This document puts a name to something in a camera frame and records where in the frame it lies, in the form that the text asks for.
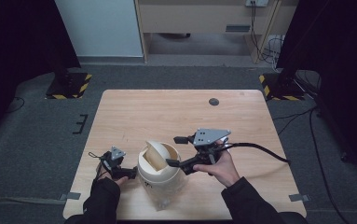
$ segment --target black and yellow hazard tape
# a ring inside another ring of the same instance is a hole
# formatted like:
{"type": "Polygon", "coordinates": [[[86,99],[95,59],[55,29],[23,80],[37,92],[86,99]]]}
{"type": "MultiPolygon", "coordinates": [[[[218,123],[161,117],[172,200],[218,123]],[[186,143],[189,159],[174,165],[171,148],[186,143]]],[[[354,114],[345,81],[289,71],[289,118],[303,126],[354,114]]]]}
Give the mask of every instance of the black and yellow hazard tape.
{"type": "Polygon", "coordinates": [[[77,86],[77,91],[72,92],[70,94],[65,94],[65,93],[61,93],[61,92],[47,94],[47,99],[63,100],[63,99],[82,98],[83,94],[85,93],[86,88],[89,85],[90,79],[91,79],[91,74],[86,74],[85,78],[82,79],[81,84],[77,86]]]}
{"type": "Polygon", "coordinates": [[[290,96],[290,95],[283,95],[283,96],[273,96],[272,92],[270,90],[270,87],[268,86],[265,77],[262,75],[259,77],[260,82],[262,83],[263,90],[265,92],[265,96],[267,100],[290,100],[290,101],[296,101],[296,100],[304,100],[304,97],[302,96],[290,96]]]}

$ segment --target person's hand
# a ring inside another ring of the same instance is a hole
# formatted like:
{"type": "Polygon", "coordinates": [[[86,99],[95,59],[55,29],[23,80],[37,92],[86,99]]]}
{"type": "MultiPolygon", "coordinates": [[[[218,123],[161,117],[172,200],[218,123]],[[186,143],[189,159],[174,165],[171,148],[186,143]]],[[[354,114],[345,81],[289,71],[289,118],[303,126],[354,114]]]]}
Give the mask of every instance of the person's hand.
{"type": "MultiPolygon", "coordinates": [[[[104,178],[108,178],[108,179],[113,179],[112,176],[106,172],[106,170],[103,168],[103,166],[101,166],[101,170],[100,170],[100,176],[97,180],[101,180],[104,178]]],[[[114,180],[115,183],[117,183],[119,186],[122,186],[127,180],[129,180],[129,178],[127,176],[123,176],[122,178],[118,179],[118,180],[114,180]]]]}
{"type": "Polygon", "coordinates": [[[195,171],[202,171],[210,175],[214,175],[221,184],[226,187],[232,186],[239,179],[236,166],[233,163],[231,155],[228,151],[223,151],[220,154],[219,161],[213,165],[197,164],[193,166],[195,171]]]}

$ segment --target black mount base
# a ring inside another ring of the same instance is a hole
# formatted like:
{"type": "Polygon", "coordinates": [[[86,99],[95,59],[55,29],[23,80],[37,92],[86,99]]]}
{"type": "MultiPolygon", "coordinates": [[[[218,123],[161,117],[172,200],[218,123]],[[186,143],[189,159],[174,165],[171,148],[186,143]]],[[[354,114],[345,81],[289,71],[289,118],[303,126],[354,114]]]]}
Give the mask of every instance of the black mount base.
{"type": "Polygon", "coordinates": [[[55,98],[53,96],[61,95],[68,96],[67,98],[77,98],[82,95],[82,86],[86,82],[87,73],[69,73],[67,78],[62,82],[57,76],[53,79],[47,90],[48,98],[55,98]]]}
{"type": "Polygon", "coordinates": [[[288,85],[281,85],[278,73],[265,73],[263,78],[263,86],[268,87],[268,92],[265,92],[268,99],[285,99],[287,97],[302,99],[304,97],[304,92],[294,81],[291,81],[288,85]]]}

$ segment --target gray carpet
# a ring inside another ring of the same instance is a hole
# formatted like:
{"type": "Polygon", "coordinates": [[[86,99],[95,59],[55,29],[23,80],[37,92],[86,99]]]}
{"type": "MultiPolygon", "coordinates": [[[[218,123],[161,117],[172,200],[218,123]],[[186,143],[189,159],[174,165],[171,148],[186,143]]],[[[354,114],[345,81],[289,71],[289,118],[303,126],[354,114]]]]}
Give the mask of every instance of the gray carpet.
{"type": "MultiPolygon", "coordinates": [[[[82,99],[46,100],[52,74],[22,83],[0,123],[0,197],[57,200],[67,193],[86,144],[103,91],[108,89],[258,89],[259,75],[268,68],[97,66],[81,71],[93,75],[82,99]],[[76,123],[89,115],[82,134],[76,123]]],[[[268,101],[273,118],[304,112],[305,101],[268,101]]],[[[357,164],[342,162],[340,149],[322,118],[314,113],[315,132],[323,169],[332,196],[349,223],[357,223],[357,164]]],[[[275,120],[280,131],[289,119],[275,120]]],[[[282,146],[305,203],[310,224],[344,223],[325,190],[309,129],[309,114],[295,119],[280,134],[282,146]]],[[[63,204],[0,203],[0,223],[63,223],[63,204]]]]}

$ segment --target power outlet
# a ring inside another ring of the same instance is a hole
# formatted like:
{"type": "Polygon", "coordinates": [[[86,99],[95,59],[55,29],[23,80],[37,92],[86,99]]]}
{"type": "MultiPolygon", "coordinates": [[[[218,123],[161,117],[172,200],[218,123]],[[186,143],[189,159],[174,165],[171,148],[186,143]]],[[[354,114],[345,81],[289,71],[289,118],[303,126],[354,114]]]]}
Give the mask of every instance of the power outlet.
{"type": "Polygon", "coordinates": [[[246,0],[245,6],[252,7],[254,3],[257,7],[266,7],[268,5],[268,0],[246,0]]]}

